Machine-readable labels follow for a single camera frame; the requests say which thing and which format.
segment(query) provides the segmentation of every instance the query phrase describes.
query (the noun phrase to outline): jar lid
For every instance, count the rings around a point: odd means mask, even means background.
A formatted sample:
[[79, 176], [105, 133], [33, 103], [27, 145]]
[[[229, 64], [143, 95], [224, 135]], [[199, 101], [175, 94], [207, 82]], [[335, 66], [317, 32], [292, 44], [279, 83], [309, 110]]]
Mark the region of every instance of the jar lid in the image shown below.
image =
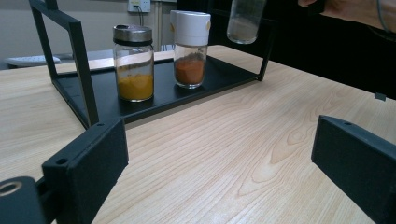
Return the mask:
[[113, 41], [125, 46], [146, 46], [152, 44], [152, 31], [146, 26], [116, 25], [113, 27]]
[[186, 46], [207, 45], [211, 25], [210, 14], [171, 10], [170, 22], [176, 44]]

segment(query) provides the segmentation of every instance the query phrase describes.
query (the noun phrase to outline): turmeric powder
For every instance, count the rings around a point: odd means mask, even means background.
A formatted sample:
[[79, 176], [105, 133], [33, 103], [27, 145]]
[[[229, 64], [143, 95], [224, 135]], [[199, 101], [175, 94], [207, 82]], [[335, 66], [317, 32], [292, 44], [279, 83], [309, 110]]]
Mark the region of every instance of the turmeric powder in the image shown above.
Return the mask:
[[154, 93], [154, 77], [142, 74], [119, 77], [118, 89], [120, 98], [124, 100], [136, 102], [147, 100]]

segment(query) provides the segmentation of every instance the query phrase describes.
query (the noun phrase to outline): black metal frame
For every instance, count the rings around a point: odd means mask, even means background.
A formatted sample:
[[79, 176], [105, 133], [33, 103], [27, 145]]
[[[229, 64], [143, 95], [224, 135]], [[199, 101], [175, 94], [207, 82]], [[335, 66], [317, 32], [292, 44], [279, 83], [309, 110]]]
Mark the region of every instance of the black metal frame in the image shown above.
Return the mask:
[[58, 3], [56, 0], [29, 0], [32, 13], [35, 19], [35, 26], [38, 31], [41, 46], [44, 51], [44, 56], [47, 61], [49, 74], [53, 85], [57, 88], [58, 92], [66, 100], [67, 103], [73, 104], [68, 100], [68, 95], [61, 88], [59, 83], [60, 75], [56, 71], [55, 63], [52, 58], [52, 52], [50, 48], [50, 41], [47, 35], [46, 26], [43, 20], [43, 14], [49, 19], [56, 22], [58, 25], [63, 27], [68, 33], [70, 38], [70, 44], [73, 50], [73, 56], [75, 58], [77, 74], [79, 79], [79, 87], [81, 89], [82, 98], [86, 108], [87, 118], [82, 118], [81, 115], [74, 110], [80, 120], [87, 120], [88, 127], [99, 121], [99, 116], [96, 107], [95, 96], [93, 92], [92, 79], [90, 74], [90, 67], [88, 65], [87, 51], [85, 49], [84, 35], [82, 33], [81, 22], [64, 14], [58, 9]]
[[[203, 85], [193, 91], [182, 90], [176, 87], [173, 78], [173, 61], [165, 60], [155, 63], [154, 97], [141, 103], [126, 103], [118, 99], [114, 67], [90, 71], [80, 21], [62, 13], [58, 9], [56, 0], [29, 1], [51, 81], [85, 128], [89, 128], [99, 120], [114, 117], [122, 117], [126, 123], [132, 122], [250, 81], [262, 81], [276, 35], [276, 22], [263, 20], [272, 30], [263, 50], [259, 74], [207, 56]], [[77, 68], [76, 74], [57, 73], [42, 15], [55, 21], [69, 33]]]

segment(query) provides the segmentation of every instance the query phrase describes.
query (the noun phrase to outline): spice jar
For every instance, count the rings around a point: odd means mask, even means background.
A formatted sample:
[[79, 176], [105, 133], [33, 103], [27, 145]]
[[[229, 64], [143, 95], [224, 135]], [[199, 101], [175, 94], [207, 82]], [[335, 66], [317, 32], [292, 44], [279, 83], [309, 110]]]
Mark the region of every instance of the spice jar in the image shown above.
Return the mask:
[[171, 31], [175, 37], [175, 80], [178, 86], [195, 89], [203, 83], [209, 29], [209, 14], [171, 11]]
[[114, 67], [119, 97], [130, 102], [147, 100], [154, 93], [154, 54], [151, 29], [138, 25], [113, 28]]
[[267, 0], [233, 0], [227, 37], [237, 44], [251, 44], [257, 39], [262, 12]]

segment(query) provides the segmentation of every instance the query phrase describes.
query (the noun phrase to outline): orange powder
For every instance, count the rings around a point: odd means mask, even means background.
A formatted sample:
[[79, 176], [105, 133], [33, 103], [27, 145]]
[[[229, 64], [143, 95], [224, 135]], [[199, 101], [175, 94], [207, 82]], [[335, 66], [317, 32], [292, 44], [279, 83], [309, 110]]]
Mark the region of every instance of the orange powder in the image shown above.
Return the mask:
[[146, 100], [154, 92], [153, 75], [119, 77], [119, 95], [125, 100]]
[[204, 78], [204, 66], [202, 60], [178, 60], [175, 63], [176, 80], [183, 84], [199, 84]]

